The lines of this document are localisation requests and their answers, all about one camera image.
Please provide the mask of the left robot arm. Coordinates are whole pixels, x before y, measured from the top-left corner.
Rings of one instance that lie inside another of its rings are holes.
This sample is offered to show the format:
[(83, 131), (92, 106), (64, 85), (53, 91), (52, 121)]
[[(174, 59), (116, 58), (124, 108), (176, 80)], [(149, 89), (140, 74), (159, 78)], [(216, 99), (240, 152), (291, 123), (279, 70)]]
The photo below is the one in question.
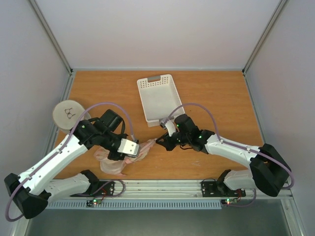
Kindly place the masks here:
[(109, 158), (114, 161), (139, 154), (138, 141), (127, 139), (125, 122), (114, 111), (108, 109), (99, 118), (84, 119), (84, 115), (80, 115), (70, 133), (38, 163), (19, 175), (10, 173), (4, 179), (9, 203), (14, 203), (24, 218), (38, 216), (49, 203), (65, 197), (113, 195), (114, 181), (100, 181), (90, 170), (53, 180), (70, 162), (92, 147), (100, 146), (109, 151)]

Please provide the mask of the floral mesh laundry bag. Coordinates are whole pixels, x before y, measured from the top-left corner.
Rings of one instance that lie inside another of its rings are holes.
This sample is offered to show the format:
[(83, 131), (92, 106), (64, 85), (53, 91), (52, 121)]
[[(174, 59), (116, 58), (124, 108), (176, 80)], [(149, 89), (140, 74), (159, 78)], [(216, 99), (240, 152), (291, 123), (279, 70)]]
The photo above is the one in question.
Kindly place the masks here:
[(123, 160), (110, 160), (109, 157), (109, 151), (104, 149), (103, 147), (99, 147), (96, 152), (94, 153), (94, 158), (100, 162), (100, 169), (110, 175), (116, 175), (116, 176), (125, 176), (123, 174), (123, 169), (131, 163), (135, 163), (137, 161), (141, 161), (144, 159), (148, 153), (149, 150), (154, 146), (156, 143), (156, 139), (149, 139), (144, 143), (140, 144), (140, 153), (137, 157), (125, 157)]

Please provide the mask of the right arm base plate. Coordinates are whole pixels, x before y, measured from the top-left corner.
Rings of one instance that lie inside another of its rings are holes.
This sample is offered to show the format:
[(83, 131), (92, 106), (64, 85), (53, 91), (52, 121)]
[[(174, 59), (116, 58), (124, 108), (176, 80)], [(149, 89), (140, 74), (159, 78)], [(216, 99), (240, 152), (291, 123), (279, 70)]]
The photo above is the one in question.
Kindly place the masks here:
[(231, 190), (222, 181), (203, 180), (201, 181), (201, 192), (203, 197), (245, 197), (245, 190)]

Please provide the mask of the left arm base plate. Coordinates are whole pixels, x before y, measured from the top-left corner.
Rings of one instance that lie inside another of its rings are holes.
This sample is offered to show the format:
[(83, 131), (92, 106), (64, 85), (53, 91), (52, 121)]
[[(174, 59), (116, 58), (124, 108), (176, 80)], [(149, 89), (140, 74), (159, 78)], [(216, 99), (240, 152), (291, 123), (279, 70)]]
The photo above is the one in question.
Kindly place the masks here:
[(99, 197), (102, 195), (112, 196), (115, 189), (114, 181), (98, 181), (90, 185), (88, 190), (81, 194), (74, 194), (71, 197)]

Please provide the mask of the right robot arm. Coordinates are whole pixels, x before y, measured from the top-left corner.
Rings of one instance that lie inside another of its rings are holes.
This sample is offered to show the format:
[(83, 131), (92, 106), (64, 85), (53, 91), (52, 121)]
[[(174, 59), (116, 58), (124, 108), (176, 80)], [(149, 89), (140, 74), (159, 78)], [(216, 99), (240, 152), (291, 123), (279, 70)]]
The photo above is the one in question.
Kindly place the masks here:
[(249, 146), (219, 138), (213, 131), (199, 129), (186, 114), (176, 117), (174, 121), (168, 120), (163, 128), (167, 132), (156, 143), (167, 151), (172, 151), (177, 146), (189, 146), (194, 151), (218, 155), (247, 168), (245, 171), (228, 169), (220, 175), (216, 185), (222, 195), (249, 188), (276, 197), (289, 178), (290, 167), (270, 144)]

